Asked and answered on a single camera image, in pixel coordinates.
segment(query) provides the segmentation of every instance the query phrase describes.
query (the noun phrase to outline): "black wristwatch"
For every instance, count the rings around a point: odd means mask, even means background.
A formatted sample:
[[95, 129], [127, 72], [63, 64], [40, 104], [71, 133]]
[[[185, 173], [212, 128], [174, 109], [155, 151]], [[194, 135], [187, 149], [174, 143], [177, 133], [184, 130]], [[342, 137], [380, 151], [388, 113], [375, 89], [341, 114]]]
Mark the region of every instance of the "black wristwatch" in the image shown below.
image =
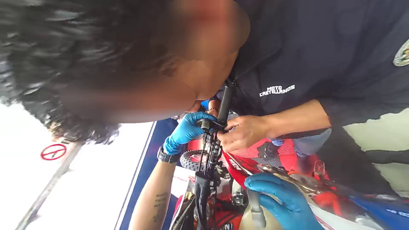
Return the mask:
[[179, 158], [180, 158], [180, 153], [179, 154], [174, 154], [174, 155], [166, 154], [163, 151], [163, 145], [161, 145], [159, 150], [157, 151], [157, 159], [161, 160], [163, 162], [176, 163], [176, 162], [178, 162]]

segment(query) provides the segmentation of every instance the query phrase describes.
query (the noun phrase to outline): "navy jacket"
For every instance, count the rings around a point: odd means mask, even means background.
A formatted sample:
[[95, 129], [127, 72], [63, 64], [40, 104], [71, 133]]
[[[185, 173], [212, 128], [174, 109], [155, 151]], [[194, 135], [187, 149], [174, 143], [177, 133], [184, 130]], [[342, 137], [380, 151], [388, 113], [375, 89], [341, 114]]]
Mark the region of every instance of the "navy jacket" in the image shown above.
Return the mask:
[[237, 2], [251, 22], [230, 76], [239, 115], [317, 99], [343, 126], [409, 107], [409, 65], [393, 63], [409, 39], [408, 0]]

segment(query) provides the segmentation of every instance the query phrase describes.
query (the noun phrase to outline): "red prohibition sign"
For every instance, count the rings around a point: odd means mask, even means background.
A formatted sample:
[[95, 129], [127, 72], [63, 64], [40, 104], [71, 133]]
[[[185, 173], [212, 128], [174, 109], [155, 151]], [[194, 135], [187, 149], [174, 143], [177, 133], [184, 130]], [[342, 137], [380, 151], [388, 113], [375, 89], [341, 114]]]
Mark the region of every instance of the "red prohibition sign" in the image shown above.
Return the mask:
[[[47, 151], [49, 148], [52, 148], [52, 147], [55, 147], [55, 146], [60, 146], [60, 148], [57, 148], [57, 149], [54, 148], [56, 150], [51, 151], [51, 152]], [[41, 156], [41, 158], [43, 160], [57, 160], [58, 158], [64, 156], [66, 152], [67, 152], [67, 147], [65, 145], [63, 145], [63, 144], [52, 144], [52, 145], [48, 146], [47, 148], [45, 148], [41, 152], [40, 156]]]

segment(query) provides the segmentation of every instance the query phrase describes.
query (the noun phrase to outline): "bracelet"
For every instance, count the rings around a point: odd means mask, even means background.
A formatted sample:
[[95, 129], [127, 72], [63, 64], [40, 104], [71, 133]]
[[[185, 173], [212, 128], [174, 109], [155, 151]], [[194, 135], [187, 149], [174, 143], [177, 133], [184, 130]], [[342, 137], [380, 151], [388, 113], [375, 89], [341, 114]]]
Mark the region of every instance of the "bracelet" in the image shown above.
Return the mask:
[[210, 112], [210, 110], [213, 110], [213, 109], [215, 109], [217, 112], [219, 112], [219, 110], [218, 109], [216, 109], [216, 108], [210, 108], [208, 111], [206, 111], [207, 113], [209, 113]]

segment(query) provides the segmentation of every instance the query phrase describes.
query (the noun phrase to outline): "front wheel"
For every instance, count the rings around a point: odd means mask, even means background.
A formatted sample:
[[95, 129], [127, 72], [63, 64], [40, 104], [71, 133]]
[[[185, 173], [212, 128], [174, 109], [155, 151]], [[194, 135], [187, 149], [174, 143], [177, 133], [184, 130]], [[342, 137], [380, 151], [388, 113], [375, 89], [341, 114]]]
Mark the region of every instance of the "front wheel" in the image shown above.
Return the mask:
[[[202, 155], [202, 150], [190, 150], [183, 153], [180, 156], [180, 164], [186, 169], [193, 170], [195, 172], [199, 171], [200, 156]], [[202, 169], [206, 165], [207, 153], [204, 152], [202, 160]]]

